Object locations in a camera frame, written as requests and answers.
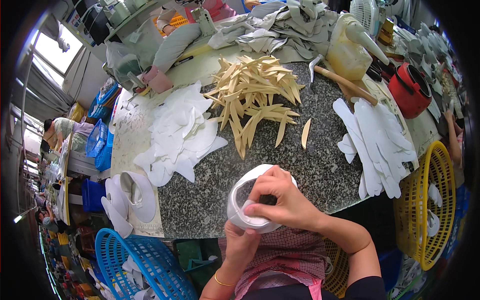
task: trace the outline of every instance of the pink cup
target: pink cup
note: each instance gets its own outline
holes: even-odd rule
[[[172,81],[159,71],[156,66],[146,68],[142,74],[142,82],[148,84],[155,92],[161,94],[173,87]]]

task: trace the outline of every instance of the hammer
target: hammer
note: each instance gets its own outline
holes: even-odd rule
[[[330,72],[329,70],[326,70],[322,67],[317,66],[317,63],[321,62],[324,60],[324,56],[322,54],[319,54],[314,60],[310,62],[308,65],[308,69],[310,72],[310,89],[312,88],[312,83],[313,83],[313,71],[320,73],[321,75],[330,78],[331,80],[344,85],[348,89],[350,89],[352,92],[357,94],[358,96],[364,98],[368,102],[370,102],[373,106],[377,105],[378,100],[370,95],[370,93],[367,93],[365,90],[359,88],[355,84],[353,84],[350,80],[347,80],[343,78],[342,76],[339,76],[333,72]]]

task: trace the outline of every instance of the gold bracelet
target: gold bracelet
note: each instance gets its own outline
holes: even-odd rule
[[[222,283],[222,282],[218,281],[218,279],[216,278],[216,273],[217,273],[217,271],[215,271],[214,278],[215,278],[215,281],[216,281],[219,285],[221,285],[221,286],[226,286],[226,287],[231,287],[231,286],[234,286],[234,285],[235,285],[235,283],[234,283],[234,284],[225,284],[225,283]]]

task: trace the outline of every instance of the worker's hand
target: worker's hand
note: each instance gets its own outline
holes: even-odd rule
[[[243,0],[243,4],[245,4],[246,8],[252,11],[255,5],[260,5],[260,2],[258,2],[257,0]]]
[[[454,120],[453,120],[453,114],[450,110],[447,110],[444,112],[444,116],[445,116],[445,120],[448,122],[448,123],[453,123]]]
[[[252,261],[255,252],[257,252],[260,234],[251,228],[247,228],[247,231],[244,231],[228,220],[225,223],[225,235],[227,236],[225,260],[245,268]]]
[[[169,36],[172,32],[175,31],[175,29],[177,29],[175,26],[173,26],[173,25],[167,25],[167,26],[163,27],[163,33],[164,33],[166,36]]]
[[[277,224],[314,231],[321,213],[293,184],[290,172],[279,166],[271,167],[257,178],[249,200],[258,202],[260,195],[277,197],[276,205],[251,204],[245,208],[248,216],[266,217]]]

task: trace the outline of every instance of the wooden hammer handle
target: wooden hammer handle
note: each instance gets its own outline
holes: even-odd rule
[[[355,84],[353,84],[350,80],[347,80],[345,78],[343,78],[342,76],[339,76],[333,72],[330,72],[329,70],[326,70],[322,67],[319,67],[319,66],[315,66],[313,68],[313,70],[317,73],[320,73],[321,75],[325,76],[325,77],[328,77],[330,78],[331,80],[335,81],[335,82],[338,82],[339,84],[343,84],[345,87],[349,88],[350,90],[352,90],[352,92],[358,94],[359,97],[362,97],[364,98],[365,100],[367,100],[368,102],[370,102],[372,105],[377,105],[378,103],[378,100],[373,97],[372,95],[370,95],[369,93],[367,93],[365,90],[359,88],[358,86],[356,86]]]

